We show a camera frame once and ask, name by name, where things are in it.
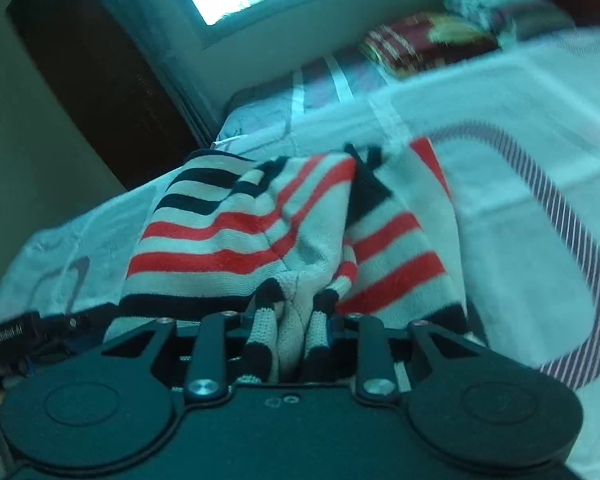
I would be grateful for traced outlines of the striped grey pillow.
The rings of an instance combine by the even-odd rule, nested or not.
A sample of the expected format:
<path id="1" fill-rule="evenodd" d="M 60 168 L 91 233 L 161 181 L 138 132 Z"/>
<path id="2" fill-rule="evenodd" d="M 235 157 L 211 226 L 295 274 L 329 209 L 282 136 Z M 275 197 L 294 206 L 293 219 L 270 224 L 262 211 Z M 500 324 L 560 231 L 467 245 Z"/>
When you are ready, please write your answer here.
<path id="1" fill-rule="evenodd" d="M 502 48 L 576 27 L 571 16 L 550 0 L 443 0 L 443 3 L 449 12 L 490 32 Z"/>

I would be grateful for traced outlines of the striped cream knit sweater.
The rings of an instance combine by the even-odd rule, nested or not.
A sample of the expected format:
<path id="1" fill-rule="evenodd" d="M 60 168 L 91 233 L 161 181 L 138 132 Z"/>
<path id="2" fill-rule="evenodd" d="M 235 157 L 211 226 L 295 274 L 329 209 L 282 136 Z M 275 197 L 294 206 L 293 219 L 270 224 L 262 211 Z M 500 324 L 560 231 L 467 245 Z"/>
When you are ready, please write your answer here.
<path id="1" fill-rule="evenodd" d="M 336 314 L 468 334 L 456 215 L 431 142 L 267 160 L 193 154 L 140 236 L 119 308 L 186 321 L 251 314 L 244 382 L 322 362 Z"/>

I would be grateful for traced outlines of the dark wooden door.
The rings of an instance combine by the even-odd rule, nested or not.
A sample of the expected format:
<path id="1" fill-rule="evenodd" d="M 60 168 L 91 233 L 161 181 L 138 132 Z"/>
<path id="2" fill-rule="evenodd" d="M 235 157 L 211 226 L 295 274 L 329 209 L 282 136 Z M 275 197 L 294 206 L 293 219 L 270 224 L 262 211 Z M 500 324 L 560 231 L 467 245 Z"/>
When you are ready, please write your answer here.
<path id="1" fill-rule="evenodd" d="M 99 0 L 12 0 L 7 14 L 62 108 L 125 188 L 196 150 L 154 71 Z"/>

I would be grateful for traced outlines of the patterned white bed sheet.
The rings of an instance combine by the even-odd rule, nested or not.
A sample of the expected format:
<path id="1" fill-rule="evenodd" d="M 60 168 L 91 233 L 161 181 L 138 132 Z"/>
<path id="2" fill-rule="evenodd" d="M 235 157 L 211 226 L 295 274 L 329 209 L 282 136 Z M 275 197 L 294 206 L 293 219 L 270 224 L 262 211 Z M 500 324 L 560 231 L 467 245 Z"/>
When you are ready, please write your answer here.
<path id="1" fill-rule="evenodd" d="M 322 362 L 277 382 L 244 382 L 238 370 L 253 317 L 224 311 L 213 314 L 227 318 L 226 398 L 184 405 L 157 446 L 118 469 L 44 469 L 17 456 L 0 426 L 0 476 L 600 479 L 600 27 L 554 32 L 194 151 L 137 190 L 33 235 L 1 282 L 0 323 L 26 312 L 46 316 L 115 304 L 95 349 L 165 320 L 129 318 L 119 301 L 143 230 L 195 153 L 267 160 L 419 138 L 434 148 L 456 215 L 469 326 L 468 334 L 456 334 L 576 394 L 583 426 L 564 468 L 460 469 L 438 460 L 416 441 L 400 406 L 355 396 L 356 349 L 337 359 L 330 341 L 330 322 L 347 314 L 327 321 Z M 192 329 L 204 318 L 170 318 L 182 346 L 180 364 L 158 369 L 177 398 Z M 61 362 L 7 379 L 0 407 L 22 382 Z"/>

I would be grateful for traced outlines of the dark red folded blanket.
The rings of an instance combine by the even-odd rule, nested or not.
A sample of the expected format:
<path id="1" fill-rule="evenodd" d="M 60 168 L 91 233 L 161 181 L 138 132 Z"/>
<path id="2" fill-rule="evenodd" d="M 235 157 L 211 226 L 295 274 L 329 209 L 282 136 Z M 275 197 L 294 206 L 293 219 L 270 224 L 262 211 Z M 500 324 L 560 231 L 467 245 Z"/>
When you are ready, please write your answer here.
<path id="1" fill-rule="evenodd" d="M 490 32 L 457 16 L 419 13 L 366 32 L 360 48 L 387 74 L 405 79 L 500 48 Z"/>

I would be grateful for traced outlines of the teal left curtain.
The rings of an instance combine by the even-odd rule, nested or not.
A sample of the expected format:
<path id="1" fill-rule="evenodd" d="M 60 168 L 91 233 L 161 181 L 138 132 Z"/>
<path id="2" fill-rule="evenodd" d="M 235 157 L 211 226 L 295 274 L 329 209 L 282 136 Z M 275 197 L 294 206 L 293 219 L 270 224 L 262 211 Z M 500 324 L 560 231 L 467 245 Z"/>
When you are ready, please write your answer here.
<path id="1" fill-rule="evenodd" d="M 102 0 L 140 50 L 200 145 L 211 144 L 220 114 L 193 68 L 198 13 L 192 0 Z"/>

